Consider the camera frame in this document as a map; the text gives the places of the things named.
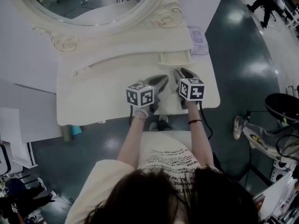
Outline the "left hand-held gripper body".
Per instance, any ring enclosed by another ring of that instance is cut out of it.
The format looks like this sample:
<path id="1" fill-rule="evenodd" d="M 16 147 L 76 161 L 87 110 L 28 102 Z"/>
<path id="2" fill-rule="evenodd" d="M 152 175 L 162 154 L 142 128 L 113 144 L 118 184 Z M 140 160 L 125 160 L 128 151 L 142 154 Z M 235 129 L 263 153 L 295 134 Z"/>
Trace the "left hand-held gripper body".
<path id="1" fill-rule="evenodd" d="M 127 103 L 134 108 L 148 107 L 149 113 L 155 113 L 160 102 L 158 94 L 161 91 L 161 84 L 132 84 L 126 88 Z"/>

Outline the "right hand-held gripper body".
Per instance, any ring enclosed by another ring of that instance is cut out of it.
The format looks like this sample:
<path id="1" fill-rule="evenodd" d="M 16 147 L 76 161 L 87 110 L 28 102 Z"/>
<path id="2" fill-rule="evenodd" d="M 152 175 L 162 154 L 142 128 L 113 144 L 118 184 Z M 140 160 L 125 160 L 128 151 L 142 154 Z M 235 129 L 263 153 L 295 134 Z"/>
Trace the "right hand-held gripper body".
<path id="1" fill-rule="evenodd" d="M 178 85 L 178 94 L 182 108 L 187 108 L 186 101 L 202 102 L 205 84 L 199 78 L 181 78 Z"/>

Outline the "small cream drawer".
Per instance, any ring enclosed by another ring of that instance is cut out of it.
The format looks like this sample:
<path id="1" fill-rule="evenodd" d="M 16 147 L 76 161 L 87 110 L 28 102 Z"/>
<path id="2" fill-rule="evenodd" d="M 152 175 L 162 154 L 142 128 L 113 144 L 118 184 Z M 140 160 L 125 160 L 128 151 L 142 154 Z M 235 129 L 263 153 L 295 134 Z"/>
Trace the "small cream drawer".
<path id="1" fill-rule="evenodd" d="M 167 68 L 189 67 L 194 64 L 190 50 L 179 52 L 161 52 L 159 54 L 159 65 Z"/>
<path id="2" fill-rule="evenodd" d="M 91 70 L 92 67 L 93 67 L 93 64 L 85 66 L 85 67 L 81 67 L 81 68 L 78 68 L 78 67 L 71 68 L 68 71 L 68 76 L 78 76 L 80 74 L 83 74 L 83 73 Z"/>

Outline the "cream vanity dressing table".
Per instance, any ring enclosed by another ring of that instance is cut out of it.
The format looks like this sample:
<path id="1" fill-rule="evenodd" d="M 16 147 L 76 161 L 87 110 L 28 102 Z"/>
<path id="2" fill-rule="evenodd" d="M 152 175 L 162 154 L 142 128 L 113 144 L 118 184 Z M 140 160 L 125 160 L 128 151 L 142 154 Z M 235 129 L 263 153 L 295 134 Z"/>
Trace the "cream vanity dressing table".
<path id="1" fill-rule="evenodd" d="M 78 48 L 62 55 L 57 75 L 57 121 L 60 125 L 84 126 L 109 119 L 127 117 L 126 88 L 139 80 L 155 75 L 167 75 L 169 83 L 160 94 L 158 114 L 182 114 L 175 68 L 158 64 L 161 52 L 193 49 L 185 21 L 173 28 L 139 25 L 113 35 L 86 38 Z M 191 55 L 193 65 L 185 67 L 204 82 L 204 108 L 220 105 L 220 95 L 209 55 Z M 78 76 L 68 76 L 74 67 L 92 65 Z"/>

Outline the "person's left forearm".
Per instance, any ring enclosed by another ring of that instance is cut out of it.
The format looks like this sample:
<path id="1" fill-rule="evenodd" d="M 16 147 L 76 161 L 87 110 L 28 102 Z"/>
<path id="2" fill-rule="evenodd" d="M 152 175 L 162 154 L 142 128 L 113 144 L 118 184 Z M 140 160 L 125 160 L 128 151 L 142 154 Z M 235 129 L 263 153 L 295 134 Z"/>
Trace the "person's left forearm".
<path id="1" fill-rule="evenodd" d="M 133 168 L 138 167 L 140 143 L 146 115 L 142 111 L 136 111 L 125 141 L 120 149 L 117 160 L 126 163 Z"/>

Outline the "person's right forearm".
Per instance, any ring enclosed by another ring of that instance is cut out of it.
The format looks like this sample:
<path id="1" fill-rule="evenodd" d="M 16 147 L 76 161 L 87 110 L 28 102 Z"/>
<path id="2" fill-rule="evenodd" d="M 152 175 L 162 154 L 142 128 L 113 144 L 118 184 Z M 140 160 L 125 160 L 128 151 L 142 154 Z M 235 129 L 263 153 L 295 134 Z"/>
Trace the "person's right forearm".
<path id="1" fill-rule="evenodd" d="M 189 121 L 194 119 L 202 120 L 202 116 L 198 110 L 195 102 L 186 101 L 188 109 Z M 213 166 L 213 152 L 206 135 L 202 122 L 190 124 L 191 139 L 192 139 L 192 153 L 199 164 L 203 167 Z"/>

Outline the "clear plastic box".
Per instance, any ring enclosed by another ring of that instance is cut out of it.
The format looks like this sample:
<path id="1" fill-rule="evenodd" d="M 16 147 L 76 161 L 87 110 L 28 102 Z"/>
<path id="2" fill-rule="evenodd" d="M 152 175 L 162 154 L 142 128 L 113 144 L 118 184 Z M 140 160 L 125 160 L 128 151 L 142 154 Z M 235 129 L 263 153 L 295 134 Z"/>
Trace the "clear plastic box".
<path id="1" fill-rule="evenodd" d="M 209 54 L 209 46 L 206 40 L 205 34 L 200 27 L 188 27 L 192 42 L 193 49 L 191 49 L 191 55 L 203 56 Z"/>

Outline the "person's cream printed shirt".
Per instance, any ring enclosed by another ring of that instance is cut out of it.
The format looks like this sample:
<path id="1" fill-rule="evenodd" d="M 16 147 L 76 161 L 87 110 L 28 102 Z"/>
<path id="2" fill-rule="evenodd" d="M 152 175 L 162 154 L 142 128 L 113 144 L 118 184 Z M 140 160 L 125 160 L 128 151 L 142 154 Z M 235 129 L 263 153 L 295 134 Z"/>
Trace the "person's cream printed shirt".
<path id="1" fill-rule="evenodd" d="M 98 161 L 65 224 L 209 224 L 208 206 L 198 194 L 202 166 L 191 143 L 177 132 L 146 132 L 136 167 Z"/>

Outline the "ornate cream oval mirror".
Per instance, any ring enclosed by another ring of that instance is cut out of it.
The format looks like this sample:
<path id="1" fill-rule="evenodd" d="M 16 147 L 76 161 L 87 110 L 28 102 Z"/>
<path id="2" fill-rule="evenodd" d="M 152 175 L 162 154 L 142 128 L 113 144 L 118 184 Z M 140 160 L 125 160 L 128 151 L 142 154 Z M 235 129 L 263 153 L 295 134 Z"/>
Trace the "ornate cream oval mirror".
<path id="1" fill-rule="evenodd" d="M 183 21 L 178 0 L 69 0 L 72 8 L 63 15 L 38 0 L 13 0 L 34 29 L 50 35 L 60 52 L 74 51 L 83 39 L 111 35 L 139 23 L 173 28 Z"/>

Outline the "grey cylindrical container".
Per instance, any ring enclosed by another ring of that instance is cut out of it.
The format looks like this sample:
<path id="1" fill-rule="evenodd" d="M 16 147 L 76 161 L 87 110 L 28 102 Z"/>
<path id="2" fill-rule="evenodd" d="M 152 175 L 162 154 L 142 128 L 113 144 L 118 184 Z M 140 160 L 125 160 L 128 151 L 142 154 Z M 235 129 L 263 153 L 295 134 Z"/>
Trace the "grey cylindrical container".
<path id="1" fill-rule="evenodd" d="M 69 141 L 74 140 L 71 125 L 60 126 L 60 128 L 61 128 L 62 137 L 63 137 L 65 142 L 69 142 Z"/>

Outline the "black round chair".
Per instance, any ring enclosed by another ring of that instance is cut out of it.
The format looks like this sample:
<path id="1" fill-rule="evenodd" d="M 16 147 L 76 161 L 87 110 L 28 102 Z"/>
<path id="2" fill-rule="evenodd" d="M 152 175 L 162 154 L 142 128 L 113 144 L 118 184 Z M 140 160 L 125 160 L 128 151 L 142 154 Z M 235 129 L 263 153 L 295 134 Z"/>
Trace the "black round chair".
<path id="1" fill-rule="evenodd" d="M 281 122 L 287 124 L 299 122 L 299 98 L 283 93 L 273 93 L 266 97 L 265 107 Z"/>

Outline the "white cabinet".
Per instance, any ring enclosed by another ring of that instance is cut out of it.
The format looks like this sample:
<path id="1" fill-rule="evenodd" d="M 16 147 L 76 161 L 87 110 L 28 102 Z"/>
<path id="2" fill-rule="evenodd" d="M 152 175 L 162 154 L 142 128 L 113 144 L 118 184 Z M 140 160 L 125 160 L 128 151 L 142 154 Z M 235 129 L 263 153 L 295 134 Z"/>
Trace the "white cabinet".
<path id="1" fill-rule="evenodd" d="M 9 145 L 11 164 L 27 169 L 37 166 L 31 143 L 22 140 L 18 109 L 0 107 L 0 139 Z"/>

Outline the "white desk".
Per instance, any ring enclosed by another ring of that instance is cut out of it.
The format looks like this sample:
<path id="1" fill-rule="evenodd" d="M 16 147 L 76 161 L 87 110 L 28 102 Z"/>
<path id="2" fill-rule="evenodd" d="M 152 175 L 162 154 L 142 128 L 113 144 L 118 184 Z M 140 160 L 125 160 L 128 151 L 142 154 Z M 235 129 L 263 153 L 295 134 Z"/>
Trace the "white desk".
<path id="1" fill-rule="evenodd" d="M 295 191 L 295 183 L 298 179 L 293 178 L 293 172 L 287 172 L 276 183 L 254 196 L 257 205 L 259 222 L 265 221 L 273 214 L 280 215 L 288 207 Z"/>

